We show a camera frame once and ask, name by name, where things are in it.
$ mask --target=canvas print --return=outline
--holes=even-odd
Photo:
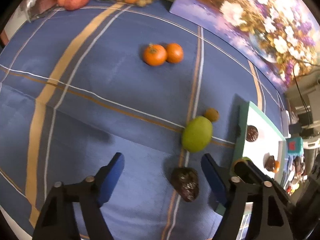
[[[175,0],[170,12],[227,41],[281,90],[318,63],[320,26],[302,0]]]

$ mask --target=green fruit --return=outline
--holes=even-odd
[[[193,119],[182,133],[182,147],[189,152],[204,149],[211,141],[212,123],[203,116]]]

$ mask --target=orange stripe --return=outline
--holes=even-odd
[[[22,193],[22,190],[13,182],[12,179],[9,178],[9,176],[7,174],[5,174],[5,172],[0,168],[0,172],[2,173],[3,176],[5,176],[5,178],[10,181],[12,183],[12,185],[14,185],[16,187],[17,190],[19,190]]]
[[[42,80],[39,80],[39,79],[36,79],[36,78],[29,77],[29,76],[27,76],[27,75],[18,74],[18,73],[12,73],[12,72],[10,72],[9,74],[10,74],[10,75],[14,75],[14,76],[21,76],[21,77],[24,77],[24,78],[27,78],[27,79],[30,79],[30,80],[32,80],[32,81],[39,82],[39,83],[42,83],[42,84],[52,85],[52,86],[56,87],[57,89],[64,90],[64,86],[60,86],[60,85],[53,84],[53,83],[50,83],[50,82],[42,81]],[[72,89],[70,89],[70,88],[67,90],[67,92],[68,92],[68,93],[71,93],[71,94],[74,94],[74,95],[77,95],[77,96],[80,96],[80,97],[82,97],[82,98],[88,99],[88,100],[90,100],[90,101],[92,101],[92,102],[94,102],[94,103],[96,103],[96,104],[98,104],[98,105],[100,105],[100,106],[103,106],[104,108],[111,109],[111,110],[116,111],[116,112],[119,112],[119,113],[121,113],[121,114],[125,114],[125,115],[128,115],[128,116],[131,116],[131,117],[134,117],[134,118],[143,120],[143,121],[145,121],[145,122],[150,122],[150,123],[159,125],[159,126],[161,126],[161,127],[167,128],[167,129],[169,129],[169,130],[171,130],[171,131],[182,132],[182,129],[181,129],[181,128],[174,128],[174,127],[171,127],[171,126],[169,126],[169,125],[165,125],[165,124],[163,124],[163,123],[154,121],[154,120],[152,120],[152,119],[148,119],[148,118],[145,118],[145,117],[136,115],[136,114],[129,113],[129,112],[124,111],[124,110],[120,110],[120,109],[118,109],[118,108],[116,108],[116,107],[109,106],[109,105],[107,105],[107,104],[105,104],[105,103],[102,103],[101,101],[99,101],[99,100],[97,100],[97,99],[95,99],[95,98],[93,98],[93,97],[90,97],[90,96],[81,94],[81,93],[79,93],[79,92],[76,92],[76,91],[74,91],[74,90],[72,90]]]
[[[260,85],[259,85],[259,82],[258,82],[258,79],[257,79],[257,74],[254,70],[254,66],[253,64],[251,63],[250,60],[248,60],[248,63],[249,63],[249,66],[250,66],[250,70],[251,70],[251,73],[252,73],[252,76],[253,76],[253,81],[254,81],[254,85],[256,86],[256,90],[257,90],[257,101],[258,101],[258,108],[260,110],[262,110],[262,95],[261,95],[261,90],[260,90]]]
[[[170,214],[172,212],[172,208],[173,208],[173,203],[174,203],[174,199],[176,197],[177,192],[175,190],[173,190],[172,196],[171,196],[171,200],[170,200],[170,204],[169,204],[169,209],[168,209],[168,217],[167,217],[167,224],[164,227],[164,230],[162,231],[162,235],[161,235],[161,240],[164,240],[165,237],[165,233],[167,232],[169,226],[170,226]]]
[[[121,8],[122,6],[123,3],[116,3],[91,20],[91,22],[71,41],[67,49],[63,52],[61,58],[50,74],[51,79],[59,80],[61,78],[70,61],[73,59],[79,48],[84,44],[86,39],[111,13],[115,12],[116,9]],[[29,218],[32,226],[36,224],[39,215],[35,211],[35,206],[37,198],[37,166],[40,140],[44,124],[46,104],[49,102],[54,92],[54,86],[48,84],[44,86],[41,93],[35,99],[35,110],[30,124],[25,195],[33,207]]]
[[[190,121],[190,118],[191,118],[193,100],[194,100],[195,93],[196,93],[196,83],[197,83],[197,78],[198,78],[198,69],[199,69],[199,63],[200,63],[200,50],[201,50],[201,43],[200,43],[200,38],[199,37],[200,37],[200,26],[198,26],[197,56],[196,56],[196,63],[195,63],[195,71],[194,71],[194,74],[193,74],[193,83],[192,83],[191,97],[190,97],[190,101],[189,101],[186,124],[188,124],[188,122]],[[184,149],[181,148],[180,156],[179,156],[179,163],[178,163],[179,167],[182,166],[183,157],[184,157]],[[164,230],[162,231],[161,240],[164,240],[165,233],[167,232],[167,230],[168,230],[168,228],[170,226],[170,223],[171,223],[171,213],[172,213],[173,202],[174,202],[176,193],[177,192],[175,190],[173,190],[173,193],[172,193],[172,196],[171,196],[170,205],[169,205],[169,209],[168,209],[167,223],[166,223],[166,225],[164,227]]]
[[[81,235],[80,234],[80,236],[83,237],[83,238],[86,238],[86,239],[90,239],[88,236],[85,236],[85,235]]]

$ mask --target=blue tablecloth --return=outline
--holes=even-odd
[[[80,182],[122,152],[124,172],[101,208],[115,239],[211,238],[221,217],[211,208],[201,156],[230,166],[244,100],[282,130],[283,95],[232,46],[169,6],[91,1],[58,9],[25,23],[2,51],[0,205],[28,234],[55,181]],[[170,42],[183,47],[181,63],[141,60],[147,44]],[[188,156],[181,131],[208,107],[220,113],[212,143]],[[179,164],[198,171],[192,203],[180,201],[168,181]]]

